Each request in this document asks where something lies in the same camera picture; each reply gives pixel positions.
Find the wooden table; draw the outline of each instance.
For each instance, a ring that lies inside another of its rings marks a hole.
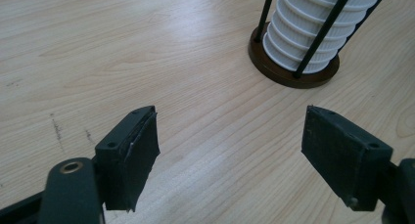
[[[264,0],[0,0],[0,206],[155,105],[161,155],[137,211],[108,223],[381,223],[380,202],[345,207],[301,133],[314,105],[391,145],[393,162],[415,157],[414,1],[385,0],[335,77],[299,90],[248,56]]]

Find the black rod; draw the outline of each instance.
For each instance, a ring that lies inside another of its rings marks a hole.
[[[268,16],[269,7],[271,7],[272,0],[265,0],[263,4],[262,15],[260,16],[259,25],[256,30],[255,42],[260,42],[260,36],[262,35],[263,27],[265,26],[266,17]]]
[[[296,72],[293,73],[294,78],[300,78],[302,72],[307,67],[308,63],[310,62],[312,56],[317,51],[318,47],[320,46],[321,42],[323,41],[324,37],[329,32],[330,28],[332,27],[333,23],[335,23],[336,18],[339,16],[340,12],[342,11],[343,7],[347,3],[348,0],[338,0],[336,5],[333,7],[332,11],[330,12],[327,20],[323,23],[323,26],[317,33],[317,36],[314,38],[313,42],[311,43],[310,48],[305,53],[304,58],[302,59],[299,67],[297,68]]]

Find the white ribbed cylinder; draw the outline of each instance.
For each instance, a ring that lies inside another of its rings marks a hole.
[[[324,69],[376,1],[348,0],[303,73]],[[277,0],[262,43],[268,57],[280,67],[295,71],[336,2]]]

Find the brown round holder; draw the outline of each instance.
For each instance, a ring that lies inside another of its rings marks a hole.
[[[293,77],[293,71],[289,71],[275,64],[271,59],[269,59],[262,46],[262,38],[265,34],[266,29],[268,28],[268,24],[269,22],[264,26],[264,29],[262,30],[260,42],[254,41],[257,33],[257,28],[253,31],[248,48],[251,61],[254,63],[256,68],[266,77],[288,87],[309,89],[327,83],[336,74],[340,65],[338,55],[336,55],[336,57],[333,58],[333,60],[331,60],[323,70],[313,74],[302,74],[300,78]]]

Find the black plastic part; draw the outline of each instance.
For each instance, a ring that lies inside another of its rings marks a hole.
[[[408,222],[415,223],[415,158],[406,158],[400,162],[396,174],[396,186],[402,201]]]
[[[104,223],[91,159],[72,158],[52,168],[37,223]]]
[[[135,210],[160,154],[155,107],[127,115],[95,148],[100,196],[107,210]]]
[[[408,220],[406,216],[398,216],[386,206],[382,212],[382,224],[408,224]]]
[[[301,147],[347,206],[375,209],[377,175],[390,163],[390,146],[335,112],[309,106]]]
[[[379,172],[376,186],[379,200],[386,206],[384,213],[393,215],[394,223],[397,220],[406,219],[402,201],[398,195],[399,189],[396,186],[397,176],[397,166],[390,162],[387,169]]]
[[[0,210],[0,223],[34,224],[40,210],[42,193],[35,194]]]

